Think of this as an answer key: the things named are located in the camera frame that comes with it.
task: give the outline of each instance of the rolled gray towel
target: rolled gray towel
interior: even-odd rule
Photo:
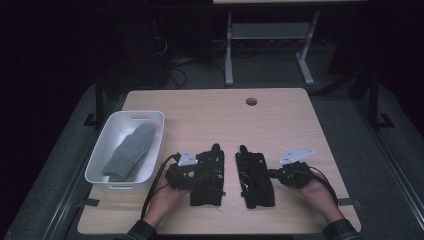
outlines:
[[[110,176],[110,181],[125,181],[133,167],[149,150],[155,137],[155,125],[143,123],[134,132],[125,137],[115,149],[112,158],[103,169],[103,174]]]

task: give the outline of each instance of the black sleeve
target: black sleeve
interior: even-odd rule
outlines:
[[[127,238],[131,240],[152,240],[157,235],[156,229],[143,220],[138,220],[128,231]]]
[[[323,230],[327,240],[359,240],[362,237],[347,219],[340,219],[328,224]]]

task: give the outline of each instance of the white plastic basket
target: white plastic basket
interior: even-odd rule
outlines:
[[[132,182],[109,182],[102,173],[114,150],[125,137],[146,121],[156,127],[155,136],[143,159],[134,166]],[[85,179],[103,191],[119,193],[147,193],[160,166],[165,144],[165,117],[159,111],[119,111],[113,113],[100,133],[85,171]]]

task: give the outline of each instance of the white plastic part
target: white plastic part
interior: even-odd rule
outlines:
[[[190,151],[186,148],[184,150],[184,153],[181,155],[180,160],[178,160],[178,166],[189,166],[189,165],[196,165],[197,159],[193,157],[193,155],[190,153]]]
[[[295,163],[315,152],[314,149],[306,150],[297,150],[297,149],[287,149],[286,153],[283,156],[283,159],[280,160],[281,165]]]

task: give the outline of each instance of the person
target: person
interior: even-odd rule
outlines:
[[[157,192],[153,195],[149,209],[142,220],[127,233],[131,240],[151,240],[157,235],[156,229],[162,219],[172,211],[178,201],[190,190],[173,189],[164,177],[160,177],[156,186]],[[305,201],[318,211],[327,222],[323,234],[328,240],[359,240],[362,237],[353,228],[334,202],[330,192],[317,180],[312,179],[305,187],[296,189],[287,187],[300,194]]]

